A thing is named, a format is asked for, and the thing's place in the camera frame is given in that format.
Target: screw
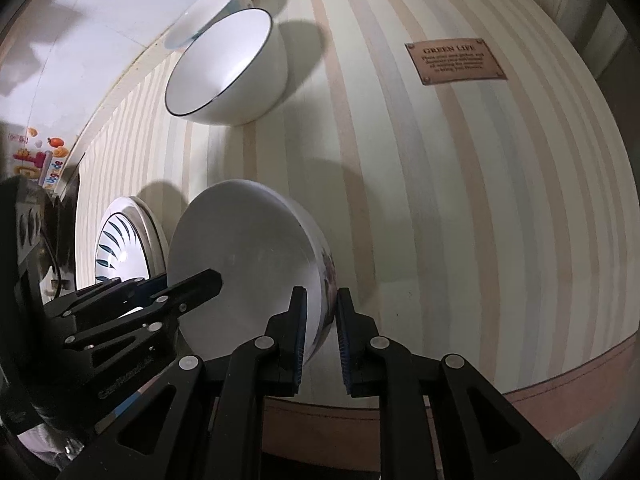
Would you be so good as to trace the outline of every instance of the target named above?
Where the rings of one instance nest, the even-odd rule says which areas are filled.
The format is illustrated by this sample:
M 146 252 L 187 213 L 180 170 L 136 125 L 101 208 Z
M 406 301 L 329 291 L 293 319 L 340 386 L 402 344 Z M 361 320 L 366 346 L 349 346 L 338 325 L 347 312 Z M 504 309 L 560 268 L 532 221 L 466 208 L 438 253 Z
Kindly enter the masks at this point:
M 261 335 L 258 339 L 254 341 L 254 345 L 256 348 L 260 350 L 266 350 L 267 348 L 271 348 L 273 346 L 273 339 L 268 335 Z
M 446 364 L 449 368 L 458 370 L 465 365 L 465 360 L 458 354 L 449 354 L 444 358 L 444 364 Z
M 389 339 L 387 339 L 386 337 L 377 335 L 371 338 L 371 341 L 369 341 L 369 344 L 373 346 L 373 348 L 377 348 L 378 350 L 383 350 L 389 346 Z
M 178 362 L 178 366 L 183 370 L 193 370 L 196 366 L 198 366 L 198 358 L 193 355 L 187 355 L 180 359 Z

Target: plaque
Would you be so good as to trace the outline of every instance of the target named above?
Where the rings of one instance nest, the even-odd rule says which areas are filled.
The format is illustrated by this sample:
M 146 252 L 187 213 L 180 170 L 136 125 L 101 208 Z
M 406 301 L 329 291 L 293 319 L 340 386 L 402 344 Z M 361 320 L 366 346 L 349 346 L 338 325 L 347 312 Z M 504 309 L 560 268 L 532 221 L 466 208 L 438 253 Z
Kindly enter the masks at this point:
M 507 79 L 481 38 L 418 41 L 406 49 L 423 85 L 474 79 Z

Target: cable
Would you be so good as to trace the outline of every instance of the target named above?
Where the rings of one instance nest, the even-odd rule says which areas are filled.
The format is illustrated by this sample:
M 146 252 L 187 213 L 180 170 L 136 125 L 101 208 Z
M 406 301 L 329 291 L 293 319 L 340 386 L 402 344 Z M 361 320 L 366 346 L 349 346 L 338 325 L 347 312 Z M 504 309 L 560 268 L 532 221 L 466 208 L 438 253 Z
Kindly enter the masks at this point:
M 56 287 L 56 293 L 53 296 L 53 299 L 55 300 L 60 296 L 60 292 L 62 292 L 62 274 L 60 273 L 60 264 L 58 263 L 58 259 L 56 258 L 56 255 L 53 253 L 53 249 L 51 248 L 51 243 L 49 243 L 49 239 L 47 238 L 47 235 L 44 232 L 43 226 L 40 227 L 40 236 L 42 236 L 42 240 L 44 241 L 44 244 L 47 247 L 47 251 L 49 251 L 49 256 L 51 257 L 51 261 L 56 267 L 56 275 L 58 277 L 58 286 Z

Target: white bowl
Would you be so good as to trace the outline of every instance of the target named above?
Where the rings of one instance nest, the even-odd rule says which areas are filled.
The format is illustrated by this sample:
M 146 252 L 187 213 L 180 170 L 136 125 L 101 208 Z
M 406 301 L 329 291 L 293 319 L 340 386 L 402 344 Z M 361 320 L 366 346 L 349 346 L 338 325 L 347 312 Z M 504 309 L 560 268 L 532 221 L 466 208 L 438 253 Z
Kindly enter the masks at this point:
M 280 31 L 262 9 L 214 23 L 182 54 L 164 93 L 167 111 L 203 124 L 245 124 L 269 110 L 287 83 Z
M 316 223 L 291 199 L 249 180 L 200 193 L 175 229 L 167 281 L 209 268 L 222 275 L 220 294 L 180 318 L 184 339 L 204 360 L 262 335 L 297 285 L 307 294 L 304 362 L 324 340 L 334 316 L 334 263 Z
M 184 48 L 222 18 L 253 7 L 251 0 L 197 0 L 178 19 L 164 39 L 169 50 Z

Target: bowl rim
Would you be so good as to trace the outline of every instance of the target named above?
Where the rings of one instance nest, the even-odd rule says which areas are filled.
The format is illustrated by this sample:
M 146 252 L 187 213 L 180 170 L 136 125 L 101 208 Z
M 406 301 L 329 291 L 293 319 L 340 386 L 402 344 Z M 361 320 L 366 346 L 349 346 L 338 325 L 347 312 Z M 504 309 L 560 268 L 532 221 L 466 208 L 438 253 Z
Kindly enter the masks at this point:
M 230 82 L 229 84 L 227 84 L 220 92 L 218 92 L 216 95 L 214 95 L 209 101 L 205 102 L 202 106 L 199 106 L 198 108 L 196 108 L 195 110 L 191 110 L 190 112 L 184 113 L 184 114 L 177 114 L 171 111 L 171 108 L 169 108 L 169 105 L 167 103 L 167 98 L 166 98 L 166 94 L 167 91 L 169 89 L 169 85 L 171 84 L 171 79 L 174 78 L 175 75 L 175 71 L 178 69 L 178 67 L 180 66 L 180 63 L 182 62 L 182 60 L 185 58 L 185 56 L 187 55 L 189 49 L 196 44 L 196 42 L 200 39 L 203 38 L 206 34 L 209 34 L 212 30 L 215 30 L 215 27 L 217 24 L 224 22 L 225 20 L 229 20 L 231 18 L 234 18 L 234 16 L 237 16 L 239 14 L 242 14 L 243 12 L 263 12 L 264 14 L 267 15 L 268 19 L 269 19 L 269 30 L 267 31 L 267 34 L 265 34 L 264 36 L 264 41 L 262 42 L 260 48 L 256 51 L 256 53 L 254 54 L 254 56 L 252 57 L 251 61 L 249 61 L 249 63 L 247 64 L 247 66 L 245 66 L 242 69 L 242 72 L 240 72 L 235 79 L 233 79 L 232 82 Z M 199 112 L 200 110 L 202 110 L 203 108 L 209 106 L 213 101 L 215 101 L 217 98 L 219 98 L 224 92 L 226 92 L 229 88 L 231 88 L 233 86 L 233 84 L 238 81 L 238 79 L 240 79 L 240 77 L 242 76 L 242 74 L 244 74 L 247 69 L 252 65 L 252 63 L 255 61 L 255 59 L 260 56 L 260 53 L 264 50 L 264 46 L 267 44 L 267 41 L 269 41 L 269 38 L 271 37 L 271 33 L 273 31 L 273 18 L 271 17 L 270 13 L 268 13 L 266 10 L 264 9 L 259 9 L 257 7 L 252 7 L 251 9 L 243 9 L 243 10 L 238 10 L 238 12 L 234 12 L 233 14 L 230 14 L 229 16 L 225 16 L 224 18 L 222 18 L 219 22 L 214 23 L 213 25 L 211 25 L 211 27 L 209 27 L 207 30 L 205 30 L 199 37 L 196 38 L 196 40 L 193 41 L 193 43 L 191 43 L 188 47 L 187 50 L 184 51 L 184 53 L 180 56 L 180 59 L 178 60 L 178 62 L 175 64 L 174 68 L 171 70 L 171 75 L 169 76 L 169 79 L 166 82 L 166 87 L 164 88 L 164 107 L 166 108 L 166 110 L 174 117 L 186 117 L 189 116 L 191 114 L 194 114 L 196 112 Z
M 181 15 L 180 17 L 175 20 L 174 24 L 170 27 L 166 37 L 164 38 L 164 47 L 168 50 L 177 50 L 178 48 L 182 48 L 185 45 L 189 44 L 189 42 L 191 41 L 193 43 L 193 41 L 195 41 L 199 36 L 201 36 L 202 34 L 204 34 L 204 32 L 206 32 L 206 30 L 211 26 L 211 22 L 213 20 L 215 20 L 219 15 L 220 12 L 222 12 L 223 10 L 225 10 L 225 7 L 228 6 L 229 3 L 231 3 L 233 0 L 229 0 L 216 14 L 215 16 L 212 16 L 211 18 L 209 18 L 207 20 L 206 23 L 204 23 L 204 25 L 202 25 L 198 30 L 196 30 L 193 34 L 191 34 L 190 36 L 184 37 L 181 41 L 176 41 L 174 40 L 174 42 L 171 42 L 172 39 L 172 34 L 175 34 L 175 27 L 177 27 L 178 24 L 180 24 L 181 22 L 183 22 L 187 15 L 198 5 L 202 2 L 202 0 L 196 0 L 195 2 L 193 2 Z

